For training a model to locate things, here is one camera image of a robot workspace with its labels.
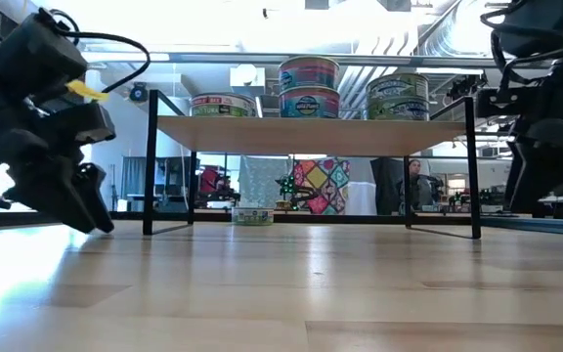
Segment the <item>white cloth cover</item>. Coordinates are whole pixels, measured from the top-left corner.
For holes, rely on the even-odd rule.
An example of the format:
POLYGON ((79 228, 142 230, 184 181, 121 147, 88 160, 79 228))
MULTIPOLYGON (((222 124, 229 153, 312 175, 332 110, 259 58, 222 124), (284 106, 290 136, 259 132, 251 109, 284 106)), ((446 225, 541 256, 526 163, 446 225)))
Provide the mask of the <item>white cloth cover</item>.
POLYGON ((369 182, 350 182, 345 203, 346 215, 372 216, 376 210, 376 186, 369 182))

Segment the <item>grey overhead beam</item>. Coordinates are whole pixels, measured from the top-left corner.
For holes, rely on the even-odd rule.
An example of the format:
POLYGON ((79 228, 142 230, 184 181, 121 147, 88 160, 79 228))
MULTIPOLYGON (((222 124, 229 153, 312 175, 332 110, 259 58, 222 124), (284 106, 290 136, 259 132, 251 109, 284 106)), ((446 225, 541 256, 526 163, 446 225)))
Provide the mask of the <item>grey overhead beam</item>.
MULTIPOLYGON (((87 62, 144 62, 143 53, 126 52, 83 52, 87 62)), ((278 65, 298 54, 276 53, 151 53, 153 63, 174 64, 263 64, 278 65)), ((422 57, 422 56, 361 56, 361 55, 324 55, 343 66, 395 66, 395 67, 457 67, 488 68, 494 67, 492 59, 422 57)))

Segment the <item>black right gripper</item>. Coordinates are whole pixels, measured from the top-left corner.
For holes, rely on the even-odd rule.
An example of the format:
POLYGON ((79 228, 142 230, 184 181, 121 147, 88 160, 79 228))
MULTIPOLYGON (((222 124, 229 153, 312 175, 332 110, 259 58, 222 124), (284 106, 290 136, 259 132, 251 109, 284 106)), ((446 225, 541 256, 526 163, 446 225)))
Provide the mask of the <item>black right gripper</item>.
POLYGON ((539 200, 563 184, 563 58, 535 86, 487 88, 477 93, 480 117, 514 115, 508 142, 512 162, 505 205, 533 212, 539 200))

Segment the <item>white ceiling vent box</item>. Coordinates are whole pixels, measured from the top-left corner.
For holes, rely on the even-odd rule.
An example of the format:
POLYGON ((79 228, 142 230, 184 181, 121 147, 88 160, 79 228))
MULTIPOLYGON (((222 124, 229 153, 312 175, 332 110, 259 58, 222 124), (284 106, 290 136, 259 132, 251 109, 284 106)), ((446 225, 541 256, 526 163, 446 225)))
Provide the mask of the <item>white ceiling vent box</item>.
POLYGON ((251 98, 263 95, 266 91, 265 69, 252 64, 231 67, 230 86, 236 94, 251 98))

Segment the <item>black metal table frame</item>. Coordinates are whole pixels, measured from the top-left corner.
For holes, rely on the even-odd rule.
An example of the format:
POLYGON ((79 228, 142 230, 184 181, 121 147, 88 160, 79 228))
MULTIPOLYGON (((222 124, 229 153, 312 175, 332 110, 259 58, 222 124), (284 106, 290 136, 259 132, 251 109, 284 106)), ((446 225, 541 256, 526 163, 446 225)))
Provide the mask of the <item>black metal table frame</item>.
MULTIPOLYGON (((276 214, 275 222, 296 224, 404 225, 405 219, 402 216, 311 215, 290 212, 288 214, 276 214)), ((469 226, 471 224, 471 219, 469 217, 442 215, 416 216, 411 222, 414 225, 422 226, 469 226)), ((57 223, 57 220, 37 212, 0 212, 0 227, 47 223, 57 223)), ((563 234, 563 220, 557 219, 483 216, 480 218, 480 225, 483 227, 563 234)))

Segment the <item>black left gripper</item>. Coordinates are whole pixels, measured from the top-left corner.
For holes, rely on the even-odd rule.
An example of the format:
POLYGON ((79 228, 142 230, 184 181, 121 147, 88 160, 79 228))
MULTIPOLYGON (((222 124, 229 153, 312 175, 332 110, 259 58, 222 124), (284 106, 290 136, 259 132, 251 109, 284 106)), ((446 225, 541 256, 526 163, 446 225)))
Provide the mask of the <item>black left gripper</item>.
POLYGON ((106 172, 82 163, 81 148, 115 137, 108 111, 97 102, 44 114, 0 95, 0 164, 11 165, 15 182, 5 197, 80 232, 110 233, 114 225, 101 195, 106 172))

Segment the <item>colourful patterned cloth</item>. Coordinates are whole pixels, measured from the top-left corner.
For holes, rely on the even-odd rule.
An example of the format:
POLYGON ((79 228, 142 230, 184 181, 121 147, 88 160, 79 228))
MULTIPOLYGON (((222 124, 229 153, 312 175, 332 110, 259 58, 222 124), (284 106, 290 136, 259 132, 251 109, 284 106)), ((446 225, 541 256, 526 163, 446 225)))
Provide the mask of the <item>colourful patterned cloth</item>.
POLYGON ((350 183, 350 161, 345 158, 295 160, 293 176, 297 186, 309 187, 316 197, 305 204, 312 214, 345 213, 350 183))

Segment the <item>person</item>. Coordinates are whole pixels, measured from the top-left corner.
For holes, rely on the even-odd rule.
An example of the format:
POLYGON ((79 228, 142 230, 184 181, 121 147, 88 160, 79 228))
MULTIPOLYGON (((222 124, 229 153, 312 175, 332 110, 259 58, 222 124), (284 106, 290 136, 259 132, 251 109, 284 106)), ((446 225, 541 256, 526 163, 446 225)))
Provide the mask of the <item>person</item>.
POLYGON ((440 199, 443 182, 434 176, 421 174, 421 163, 418 159, 408 162, 408 171, 411 211, 420 211, 424 206, 436 205, 440 199))

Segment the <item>gold-lid green-label can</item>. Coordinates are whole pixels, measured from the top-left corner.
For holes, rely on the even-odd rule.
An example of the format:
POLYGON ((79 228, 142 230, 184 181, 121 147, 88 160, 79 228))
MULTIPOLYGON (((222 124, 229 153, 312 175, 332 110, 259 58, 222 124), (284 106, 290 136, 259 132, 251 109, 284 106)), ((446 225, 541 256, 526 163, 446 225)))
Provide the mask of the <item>gold-lid green-label can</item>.
POLYGON ((372 80, 367 87, 370 99, 417 97, 428 99, 428 80, 417 73, 388 74, 372 80))

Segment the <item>yellow tape tag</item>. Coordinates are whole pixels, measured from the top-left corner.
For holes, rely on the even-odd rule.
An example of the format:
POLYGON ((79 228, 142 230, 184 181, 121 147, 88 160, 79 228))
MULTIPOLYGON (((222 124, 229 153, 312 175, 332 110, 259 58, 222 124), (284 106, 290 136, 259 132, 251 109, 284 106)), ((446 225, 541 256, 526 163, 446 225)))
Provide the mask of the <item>yellow tape tag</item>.
POLYGON ((65 85, 65 87, 69 92, 77 94, 83 98, 90 99, 91 101, 104 102, 109 98, 109 93, 96 91, 87 86, 81 80, 71 80, 65 85))

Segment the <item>wooden shelf black frame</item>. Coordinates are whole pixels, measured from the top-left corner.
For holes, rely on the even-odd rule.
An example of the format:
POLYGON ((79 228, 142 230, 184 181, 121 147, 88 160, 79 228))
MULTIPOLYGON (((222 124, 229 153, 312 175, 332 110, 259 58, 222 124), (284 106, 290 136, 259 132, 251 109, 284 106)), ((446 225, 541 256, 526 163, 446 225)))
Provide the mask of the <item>wooden shelf black frame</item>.
POLYGON ((463 136, 467 140, 467 166, 470 181, 469 217, 344 215, 284 215, 284 223, 403 225, 410 230, 433 232, 439 225, 468 225, 471 237, 481 234, 481 204, 475 150, 473 100, 460 98, 441 110, 447 113, 464 108, 464 120, 429 121, 297 119, 262 117, 190 117, 161 91, 153 89, 149 99, 146 148, 143 231, 150 234, 158 215, 152 209, 154 169, 158 132, 164 132, 192 155, 200 152, 229 154, 330 154, 334 156, 400 157, 409 159, 418 152, 463 136))

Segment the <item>pink-blue label seafood can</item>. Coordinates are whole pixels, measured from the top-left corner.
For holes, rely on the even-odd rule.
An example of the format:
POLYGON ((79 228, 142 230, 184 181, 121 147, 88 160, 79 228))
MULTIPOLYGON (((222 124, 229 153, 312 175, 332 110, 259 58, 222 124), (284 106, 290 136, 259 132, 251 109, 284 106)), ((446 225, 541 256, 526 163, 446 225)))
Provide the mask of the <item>pink-blue label seafood can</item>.
POLYGON ((317 86, 336 88, 339 64, 319 56, 290 58, 279 66, 279 83, 282 92, 292 88, 317 86))
POLYGON ((339 94, 326 87, 295 87, 279 95, 279 105, 281 117, 337 118, 339 94))

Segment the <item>silver-lid seafood can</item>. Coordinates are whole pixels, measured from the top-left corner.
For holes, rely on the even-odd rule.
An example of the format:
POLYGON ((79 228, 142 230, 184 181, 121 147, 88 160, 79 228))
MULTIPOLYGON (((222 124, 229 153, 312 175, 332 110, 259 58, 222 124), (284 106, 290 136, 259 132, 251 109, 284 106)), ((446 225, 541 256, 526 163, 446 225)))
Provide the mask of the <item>silver-lid seafood can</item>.
POLYGON ((234 93, 207 93, 191 97, 191 116, 255 116, 253 99, 234 93))

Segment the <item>black round ceiling fixture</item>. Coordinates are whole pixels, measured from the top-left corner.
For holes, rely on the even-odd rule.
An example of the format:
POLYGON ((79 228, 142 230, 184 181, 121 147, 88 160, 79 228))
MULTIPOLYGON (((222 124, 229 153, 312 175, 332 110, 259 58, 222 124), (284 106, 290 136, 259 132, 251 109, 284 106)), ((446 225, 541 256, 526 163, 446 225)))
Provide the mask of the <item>black round ceiling fixture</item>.
POLYGON ((129 92, 129 100, 134 103, 145 103, 149 100, 149 89, 146 82, 134 82, 129 92))

